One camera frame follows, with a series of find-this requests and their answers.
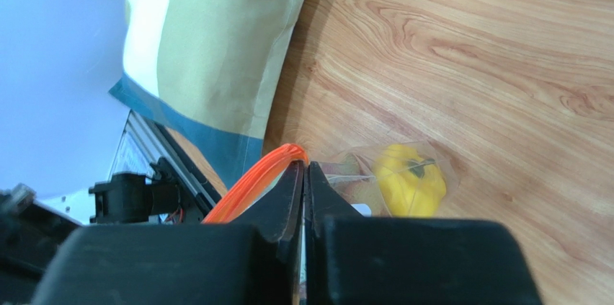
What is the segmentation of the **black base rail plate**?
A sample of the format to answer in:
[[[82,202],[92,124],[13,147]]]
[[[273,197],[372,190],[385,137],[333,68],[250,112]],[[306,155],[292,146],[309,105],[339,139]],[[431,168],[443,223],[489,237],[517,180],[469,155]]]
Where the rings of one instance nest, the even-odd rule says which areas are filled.
[[[167,180],[179,188],[179,207],[150,216],[151,224],[198,224],[221,199],[170,132],[134,111],[128,114],[110,170],[111,175],[121,172],[141,174],[147,184]]]

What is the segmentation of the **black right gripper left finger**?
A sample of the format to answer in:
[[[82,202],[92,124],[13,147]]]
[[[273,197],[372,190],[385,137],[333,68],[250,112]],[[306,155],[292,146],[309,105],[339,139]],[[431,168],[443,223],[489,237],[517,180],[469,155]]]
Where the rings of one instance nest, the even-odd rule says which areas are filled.
[[[303,183],[227,224],[98,225],[73,232],[34,304],[298,304]]]

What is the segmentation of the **yellow fake bell pepper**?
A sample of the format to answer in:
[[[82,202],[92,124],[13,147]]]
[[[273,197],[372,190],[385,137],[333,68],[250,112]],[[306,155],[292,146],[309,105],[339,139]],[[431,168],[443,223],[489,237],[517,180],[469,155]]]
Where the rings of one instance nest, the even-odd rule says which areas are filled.
[[[392,216],[434,216],[447,186],[433,158],[403,144],[387,146],[372,165],[384,203]]]

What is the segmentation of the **clear zip top bag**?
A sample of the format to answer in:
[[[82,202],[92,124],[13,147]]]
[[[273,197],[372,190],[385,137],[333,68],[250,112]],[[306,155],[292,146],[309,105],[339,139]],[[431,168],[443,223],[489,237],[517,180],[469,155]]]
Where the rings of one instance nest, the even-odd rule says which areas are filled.
[[[413,147],[424,158],[433,158],[437,162],[447,186],[447,194],[440,206],[457,190],[459,179],[451,161],[434,145],[427,141],[392,144]],[[324,174],[325,183],[364,215],[390,217],[392,215],[384,203],[372,172],[372,165],[383,150],[392,144],[359,146],[334,156],[315,159],[308,156],[306,150],[297,144],[287,143],[279,146],[263,156],[242,175],[202,222],[229,223],[248,209],[262,204],[264,197],[273,194],[275,189],[288,187],[290,194],[295,195],[300,190],[310,166],[319,166]]]

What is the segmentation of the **blue beige striped pillow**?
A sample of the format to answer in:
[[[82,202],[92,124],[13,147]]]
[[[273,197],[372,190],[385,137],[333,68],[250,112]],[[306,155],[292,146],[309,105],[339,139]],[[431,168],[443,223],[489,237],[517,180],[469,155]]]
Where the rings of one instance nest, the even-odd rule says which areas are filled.
[[[196,146],[226,187],[259,160],[304,0],[125,0],[111,95]]]

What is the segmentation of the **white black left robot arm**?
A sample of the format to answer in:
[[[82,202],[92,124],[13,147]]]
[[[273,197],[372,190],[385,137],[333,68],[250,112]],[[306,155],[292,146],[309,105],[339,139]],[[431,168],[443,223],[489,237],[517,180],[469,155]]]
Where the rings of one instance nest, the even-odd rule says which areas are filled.
[[[168,215],[173,224],[200,221],[208,209],[167,159],[151,164],[153,174],[120,172],[89,188],[91,224],[144,223]],[[80,223],[35,202],[35,191],[19,183],[1,191],[1,303],[28,304],[58,248]]]

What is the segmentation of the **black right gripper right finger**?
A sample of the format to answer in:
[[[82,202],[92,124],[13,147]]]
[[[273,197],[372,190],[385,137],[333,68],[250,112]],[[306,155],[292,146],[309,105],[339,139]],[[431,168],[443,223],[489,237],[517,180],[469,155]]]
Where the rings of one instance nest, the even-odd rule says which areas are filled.
[[[503,225],[365,217],[319,164],[306,170],[308,304],[541,304],[525,256]]]

